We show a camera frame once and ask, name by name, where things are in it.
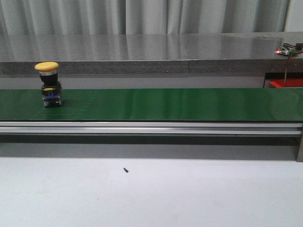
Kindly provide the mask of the grey stone counter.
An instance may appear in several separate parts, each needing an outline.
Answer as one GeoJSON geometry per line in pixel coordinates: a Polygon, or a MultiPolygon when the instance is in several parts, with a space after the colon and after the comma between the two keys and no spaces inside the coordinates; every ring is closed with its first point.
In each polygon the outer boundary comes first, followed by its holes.
{"type": "Polygon", "coordinates": [[[42,61],[59,63],[64,88],[260,87],[266,74],[302,75],[302,56],[275,53],[302,40],[301,32],[3,35],[0,87],[39,88],[42,61]]]}

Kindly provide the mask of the yellow mushroom push button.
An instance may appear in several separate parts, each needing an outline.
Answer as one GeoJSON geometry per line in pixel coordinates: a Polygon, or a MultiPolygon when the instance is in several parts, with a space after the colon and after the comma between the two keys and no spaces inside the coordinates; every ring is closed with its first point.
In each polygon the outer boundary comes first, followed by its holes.
{"type": "Polygon", "coordinates": [[[57,68],[59,64],[54,61],[41,62],[35,65],[43,82],[41,93],[44,107],[62,106],[62,86],[58,80],[57,68]]]}

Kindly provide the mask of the green conveyor belt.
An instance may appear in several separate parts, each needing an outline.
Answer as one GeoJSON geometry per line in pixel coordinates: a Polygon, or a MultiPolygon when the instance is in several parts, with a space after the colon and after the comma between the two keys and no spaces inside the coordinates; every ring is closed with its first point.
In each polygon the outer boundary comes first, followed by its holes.
{"type": "Polygon", "coordinates": [[[39,90],[0,92],[3,121],[301,122],[301,88],[70,89],[44,107],[39,90]]]}

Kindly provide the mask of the small green circuit board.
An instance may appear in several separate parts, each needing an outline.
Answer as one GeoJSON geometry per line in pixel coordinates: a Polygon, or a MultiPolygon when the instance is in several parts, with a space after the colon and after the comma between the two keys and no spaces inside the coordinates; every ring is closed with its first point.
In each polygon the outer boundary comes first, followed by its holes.
{"type": "Polygon", "coordinates": [[[275,53],[276,54],[280,54],[280,55],[283,55],[283,56],[295,56],[297,55],[298,51],[296,49],[291,49],[291,48],[278,48],[275,50],[275,53]]]}

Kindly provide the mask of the red plastic bin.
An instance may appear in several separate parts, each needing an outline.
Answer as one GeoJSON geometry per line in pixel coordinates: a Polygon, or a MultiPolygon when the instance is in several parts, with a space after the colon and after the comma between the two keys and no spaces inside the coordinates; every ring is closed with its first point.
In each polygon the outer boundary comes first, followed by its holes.
{"type": "Polygon", "coordinates": [[[275,88],[303,87],[303,79],[288,79],[286,83],[283,79],[274,79],[270,81],[270,85],[275,88]]]}

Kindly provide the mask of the white curtain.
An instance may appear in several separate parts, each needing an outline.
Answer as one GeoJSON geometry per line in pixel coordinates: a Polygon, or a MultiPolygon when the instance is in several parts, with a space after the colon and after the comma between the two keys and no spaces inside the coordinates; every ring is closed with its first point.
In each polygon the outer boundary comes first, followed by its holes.
{"type": "Polygon", "coordinates": [[[3,0],[2,35],[280,32],[287,0],[3,0]]]}

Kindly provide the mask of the aluminium conveyor frame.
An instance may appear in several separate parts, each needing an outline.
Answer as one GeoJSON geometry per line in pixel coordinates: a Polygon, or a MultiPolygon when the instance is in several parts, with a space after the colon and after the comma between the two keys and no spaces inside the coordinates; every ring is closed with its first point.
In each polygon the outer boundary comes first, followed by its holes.
{"type": "Polygon", "coordinates": [[[303,160],[302,122],[1,122],[4,142],[284,146],[303,160]]]}

